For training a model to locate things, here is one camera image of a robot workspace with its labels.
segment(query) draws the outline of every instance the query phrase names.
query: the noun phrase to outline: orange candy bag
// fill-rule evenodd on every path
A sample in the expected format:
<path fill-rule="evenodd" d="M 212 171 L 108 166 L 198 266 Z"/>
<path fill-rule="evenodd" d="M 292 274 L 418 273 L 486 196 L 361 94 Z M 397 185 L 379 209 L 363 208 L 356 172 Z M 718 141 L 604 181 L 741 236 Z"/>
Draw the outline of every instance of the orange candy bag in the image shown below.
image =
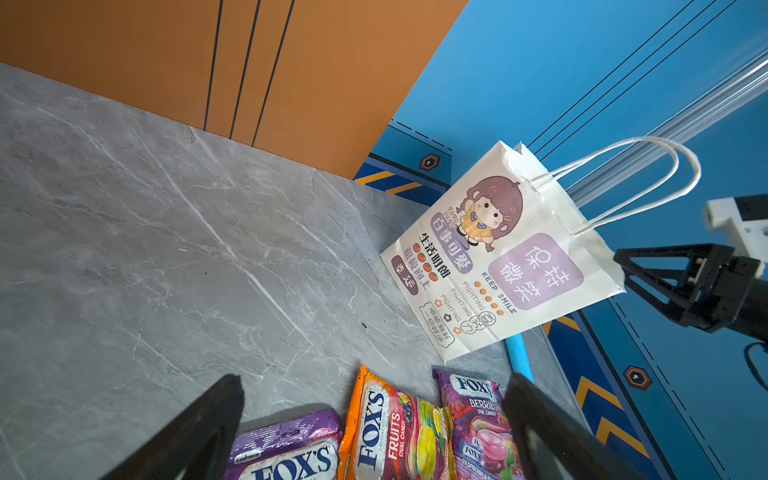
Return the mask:
<path fill-rule="evenodd" d="M 455 480 L 451 416 L 400 392 L 365 365 L 339 446 L 339 480 Z"/>

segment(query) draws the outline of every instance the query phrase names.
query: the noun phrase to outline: bag handle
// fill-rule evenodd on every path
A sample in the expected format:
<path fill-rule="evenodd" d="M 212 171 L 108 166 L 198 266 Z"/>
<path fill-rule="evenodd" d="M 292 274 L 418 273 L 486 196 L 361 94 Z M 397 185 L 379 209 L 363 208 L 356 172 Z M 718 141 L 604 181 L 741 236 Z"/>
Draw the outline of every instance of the bag handle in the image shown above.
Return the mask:
<path fill-rule="evenodd" d="M 627 140 L 622 140 L 620 142 L 617 142 L 615 144 L 609 145 L 606 148 L 603 148 L 601 150 L 598 150 L 594 152 L 593 154 L 588 155 L 587 157 L 581 158 L 579 160 L 576 160 L 575 162 L 571 162 L 567 165 L 564 165 L 563 167 L 560 167 L 556 170 L 553 170 L 552 172 L 539 175 L 538 177 L 531 180 L 532 184 L 536 184 L 537 182 L 543 182 L 540 184 L 540 186 L 544 186 L 548 184 L 549 182 L 556 181 L 564 177 L 565 175 L 571 173 L 572 171 L 576 170 L 577 168 L 581 167 L 582 165 L 586 164 L 587 162 L 593 160 L 594 158 L 604 154 L 607 151 L 613 150 L 618 147 L 623 147 L 624 145 L 629 145 L 633 143 L 637 143 L 639 141 L 647 141 L 652 144 L 656 144 L 659 147 L 663 148 L 671 157 L 672 157 L 672 168 L 669 172 L 667 172 L 666 175 L 664 175 L 658 182 L 651 185 L 650 187 L 646 188 L 645 190 L 641 191 L 639 194 L 633 196 L 629 200 L 626 200 L 625 202 L 622 202 L 618 204 L 616 207 L 613 207 L 609 210 L 606 210 L 600 215 L 597 215 L 595 218 L 589 220 L 587 223 L 584 224 L 584 226 L 578 230 L 576 233 L 574 233 L 575 237 L 578 237 L 579 235 L 582 235 L 585 232 L 588 232 L 589 230 L 593 230 L 595 227 L 599 227 L 601 225 L 605 225 L 606 223 L 615 222 L 616 220 L 621 220 L 622 218 L 630 217 L 632 215 L 638 214 L 640 212 L 644 212 L 646 210 L 650 210 L 652 208 L 658 207 L 660 205 L 664 205 L 667 202 L 670 202 L 676 198 L 682 197 L 691 190 L 693 190 L 694 187 L 696 187 L 696 184 L 699 183 L 699 179 L 701 178 L 701 163 L 699 163 L 699 157 L 692 152 L 688 147 L 677 143 L 676 141 L 669 140 L 668 138 L 661 138 L 661 137 L 633 137 L 628 138 Z M 650 202 L 648 204 L 645 204 L 641 207 L 634 208 L 632 210 L 629 210 L 628 212 L 624 212 L 623 214 L 614 215 L 609 218 L 605 218 L 608 215 L 612 214 L 613 212 L 620 210 L 621 208 L 626 207 L 627 205 L 631 204 L 635 200 L 639 199 L 640 197 L 649 194 L 653 190 L 656 190 L 658 187 L 661 186 L 664 182 L 672 178 L 672 176 L 677 172 L 677 168 L 680 165 L 680 160 L 677 156 L 677 152 L 674 150 L 677 149 L 681 151 L 686 158 L 688 159 L 690 166 L 694 170 L 694 177 L 691 179 L 688 184 L 678 190 L 677 192 L 674 192 L 672 194 L 667 195 L 666 197 L 656 200 L 654 202 Z"/>

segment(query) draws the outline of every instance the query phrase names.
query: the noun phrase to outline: blue stick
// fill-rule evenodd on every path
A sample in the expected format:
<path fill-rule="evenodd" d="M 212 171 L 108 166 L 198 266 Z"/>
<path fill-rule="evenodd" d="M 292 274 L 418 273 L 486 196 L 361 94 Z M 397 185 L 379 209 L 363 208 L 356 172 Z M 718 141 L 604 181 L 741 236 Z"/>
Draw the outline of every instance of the blue stick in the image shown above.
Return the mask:
<path fill-rule="evenodd" d="M 515 336 L 511 336 L 507 338 L 506 342 L 512 370 L 533 382 L 533 372 L 531 371 L 531 363 L 528 361 L 528 351 L 525 349 L 523 334 L 518 333 Z"/>

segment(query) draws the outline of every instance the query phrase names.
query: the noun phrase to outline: orange panel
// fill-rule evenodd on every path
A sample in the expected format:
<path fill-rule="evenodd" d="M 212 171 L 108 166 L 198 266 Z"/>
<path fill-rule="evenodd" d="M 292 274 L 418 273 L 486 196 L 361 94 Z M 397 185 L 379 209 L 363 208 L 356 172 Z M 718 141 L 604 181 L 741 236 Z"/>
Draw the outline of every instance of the orange panel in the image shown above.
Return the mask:
<path fill-rule="evenodd" d="M 205 129 L 229 137 L 259 0 L 223 3 Z"/>
<path fill-rule="evenodd" d="M 251 145 L 291 0 L 261 0 L 232 139 Z"/>
<path fill-rule="evenodd" d="M 352 178 L 466 3 L 296 2 L 255 145 Z"/>
<path fill-rule="evenodd" d="M 0 61 L 203 127 L 219 4 L 0 2 Z"/>

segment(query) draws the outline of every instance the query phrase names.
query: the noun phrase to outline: white paper bag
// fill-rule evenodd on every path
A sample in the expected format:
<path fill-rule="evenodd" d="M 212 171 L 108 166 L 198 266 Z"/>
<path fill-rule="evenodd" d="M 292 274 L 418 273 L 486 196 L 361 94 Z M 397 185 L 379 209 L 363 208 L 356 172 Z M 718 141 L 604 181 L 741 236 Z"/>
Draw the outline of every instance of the white paper bag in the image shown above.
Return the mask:
<path fill-rule="evenodd" d="M 654 185 L 587 221 L 557 182 L 610 149 L 650 141 L 673 167 Z M 605 218 L 668 180 L 684 152 L 693 180 L 662 200 Z M 381 257 L 443 360 L 624 292 L 624 274 L 594 227 L 688 193 L 696 155 L 676 142 L 636 137 L 553 172 L 523 145 L 498 142 Z"/>

